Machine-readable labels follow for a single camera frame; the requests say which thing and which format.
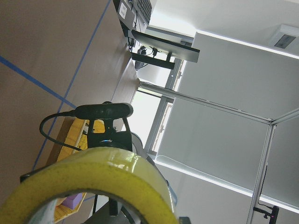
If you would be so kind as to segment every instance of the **purple object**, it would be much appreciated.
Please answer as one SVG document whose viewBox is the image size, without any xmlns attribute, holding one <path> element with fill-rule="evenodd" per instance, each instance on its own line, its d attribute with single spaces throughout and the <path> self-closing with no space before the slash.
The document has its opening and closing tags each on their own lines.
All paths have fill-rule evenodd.
<svg viewBox="0 0 299 224">
<path fill-rule="evenodd" d="M 79 202 L 82 200 L 82 193 L 77 195 L 71 195 L 68 196 L 64 202 L 62 202 L 62 205 L 70 208 L 75 209 L 75 207 L 79 204 Z"/>
</svg>

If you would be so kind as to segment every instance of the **packing tape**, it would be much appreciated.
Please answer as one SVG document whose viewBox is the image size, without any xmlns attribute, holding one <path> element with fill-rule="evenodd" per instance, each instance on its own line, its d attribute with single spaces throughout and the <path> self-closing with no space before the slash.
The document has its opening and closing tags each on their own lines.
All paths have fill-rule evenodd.
<svg viewBox="0 0 299 224">
<path fill-rule="evenodd" d="M 142 157 L 112 147 L 80 151 L 23 181 L 0 208 L 0 223 L 26 224 L 53 199 L 79 192 L 110 196 L 148 224 L 178 224 L 157 170 Z"/>
</svg>

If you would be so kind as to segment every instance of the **aluminum rail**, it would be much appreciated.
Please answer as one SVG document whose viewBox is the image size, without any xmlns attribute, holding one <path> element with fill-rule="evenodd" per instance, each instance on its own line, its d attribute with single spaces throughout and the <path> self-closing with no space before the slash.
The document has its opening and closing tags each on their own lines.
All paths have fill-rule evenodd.
<svg viewBox="0 0 299 224">
<path fill-rule="evenodd" d="M 269 127 L 268 127 L 267 136 L 266 136 L 265 144 L 263 147 L 263 153 L 262 153 L 260 165 L 259 165 L 257 176 L 256 176 L 256 184 L 254 187 L 246 224 L 252 223 L 253 212 L 254 212 L 253 207 L 255 207 L 257 205 L 260 194 L 261 194 L 262 184 L 263 184 L 263 176 L 264 176 L 264 173 L 266 170 L 267 161 L 268 161 L 268 157 L 269 157 L 269 152 L 270 152 L 275 128 L 276 128 L 275 125 L 269 125 Z"/>
<path fill-rule="evenodd" d="M 287 120 L 293 119 L 295 117 L 299 116 L 299 108 L 297 108 L 296 110 L 293 110 L 291 112 L 288 112 L 282 116 L 280 116 L 279 118 L 274 119 L 271 124 L 273 125 L 278 125 L 282 122 L 285 122 Z"/>
<path fill-rule="evenodd" d="M 241 117 L 244 117 L 244 118 L 255 120 L 255 121 L 258 121 L 258 122 L 261 122 L 261 123 L 264 123 L 264 124 L 270 125 L 271 122 L 272 122 L 272 119 L 270 119 L 270 118 L 264 118 L 264 117 L 261 117 L 261 116 L 258 116 L 258 115 L 254 115 L 254 114 L 242 111 L 242 110 L 238 110 L 238 109 L 229 107 L 229 106 L 224 106 L 224 105 L 221 105 L 221 104 L 213 103 L 213 102 L 210 102 L 210 101 L 205 100 L 205 99 L 191 97 L 191 96 L 185 95 L 183 93 L 179 93 L 179 92 L 176 92 L 176 91 L 173 91 L 173 90 L 170 90 L 170 89 L 166 89 L 166 88 L 163 88 L 163 87 L 160 87 L 160 86 L 152 85 L 152 84 L 149 84 L 149 83 L 146 83 L 146 82 L 140 82 L 139 86 L 143 89 L 154 91 L 154 92 L 163 94 L 165 96 L 177 97 L 177 98 L 184 99 L 184 100 L 187 100 L 187 101 L 191 101 L 191 102 L 194 102 L 194 103 L 197 103 L 197 104 L 200 104 L 200 105 L 208 106 L 208 107 L 211 107 L 211 108 L 214 108 L 214 109 L 217 109 L 217 110 L 221 110 L 221 111 L 225 111 L 225 112 L 228 112 L 228 113 L 231 113 L 231 114 L 235 114 L 235 115 L 238 115 L 238 116 L 241 116 Z"/>
</svg>

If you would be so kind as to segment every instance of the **black cable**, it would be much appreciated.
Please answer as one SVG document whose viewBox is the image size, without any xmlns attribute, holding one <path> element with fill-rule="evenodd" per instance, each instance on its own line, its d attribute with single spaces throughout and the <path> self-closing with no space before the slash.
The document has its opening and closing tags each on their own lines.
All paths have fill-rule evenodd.
<svg viewBox="0 0 299 224">
<path fill-rule="evenodd" d="M 141 32 L 141 27 L 140 27 L 140 22 L 139 22 L 139 12 L 138 11 L 137 11 L 137 19 L 138 19 L 139 29 L 140 29 L 140 32 Z"/>
<path fill-rule="evenodd" d="M 134 47 L 134 39 L 131 38 L 131 52 L 133 51 L 133 47 Z"/>
<path fill-rule="evenodd" d="M 129 39 L 129 37 L 128 37 L 128 46 L 129 46 L 129 51 L 130 51 L 131 44 L 130 44 L 130 39 Z"/>
<path fill-rule="evenodd" d="M 43 126 L 44 124 L 50 120 L 51 118 L 55 118 L 55 117 L 67 117 L 67 116 L 71 116 L 71 117 L 74 117 L 75 114 L 74 114 L 74 111 L 75 110 L 72 110 L 72 111 L 67 111 L 67 112 L 60 112 L 60 113 L 54 113 L 48 117 L 46 117 L 45 119 L 43 119 L 41 121 L 41 124 L 39 125 L 39 132 L 47 139 L 49 139 L 50 141 L 53 141 L 54 143 L 57 143 L 61 146 L 66 146 L 66 147 L 69 147 L 69 148 L 72 148 L 72 149 L 75 149 L 77 151 L 81 151 L 80 148 L 77 148 L 77 147 L 74 147 L 74 146 L 71 146 L 71 145 L 68 145 L 68 144 L 65 144 L 63 142 L 60 142 L 60 141 L 57 141 L 56 139 L 50 137 L 49 135 L 47 135 L 44 131 L 43 131 Z"/>
<path fill-rule="evenodd" d="M 132 51 L 133 49 L 133 45 L 134 45 L 134 40 L 132 38 L 130 38 L 130 41 L 129 41 L 129 51 Z"/>
<path fill-rule="evenodd" d="M 263 176 L 263 183 L 265 182 L 266 173 L 267 173 L 267 168 L 268 168 L 268 165 L 266 166 L 265 175 Z M 260 192 L 260 197 L 261 197 L 262 190 L 263 190 L 263 183 L 262 183 L 262 188 L 261 188 L 261 192 Z M 259 200 L 258 200 L 257 203 L 258 203 L 259 205 L 266 206 L 268 209 L 272 209 L 270 206 L 267 206 L 267 205 L 265 205 L 265 204 L 260 204 Z"/>
<path fill-rule="evenodd" d="M 148 65 L 148 64 L 146 64 L 146 65 L 144 65 L 144 66 L 138 68 L 136 71 L 138 71 L 139 69 L 142 69 L 143 67 L 145 67 L 145 66 L 147 66 L 147 65 Z"/>
<path fill-rule="evenodd" d="M 137 18 L 138 18 L 138 11 L 136 11 L 136 21 L 134 22 L 135 23 L 134 28 L 137 27 Z"/>
<path fill-rule="evenodd" d="M 154 49 L 152 50 L 152 52 L 151 52 L 150 54 L 148 54 L 148 55 L 146 55 L 146 56 L 149 56 L 149 55 L 151 55 L 152 53 L 154 53 Z"/>
</svg>

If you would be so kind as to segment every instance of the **keyboard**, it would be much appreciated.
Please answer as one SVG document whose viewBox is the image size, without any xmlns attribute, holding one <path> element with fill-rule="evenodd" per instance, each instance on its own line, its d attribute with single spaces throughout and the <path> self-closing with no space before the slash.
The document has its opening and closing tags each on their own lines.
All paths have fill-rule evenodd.
<svg viewBox="0 0 299 224">
<path fill-rule="evenodd" d="M 134 6 L 137 5 L 137 11 L 139 11 L 143 17 L 145 18 L 147 24 L 150 23 L 150 16 L 151 16 L 151 10 L 152 6 L 150 3 L 150 0 L 134 0 Z"/>
</svg>

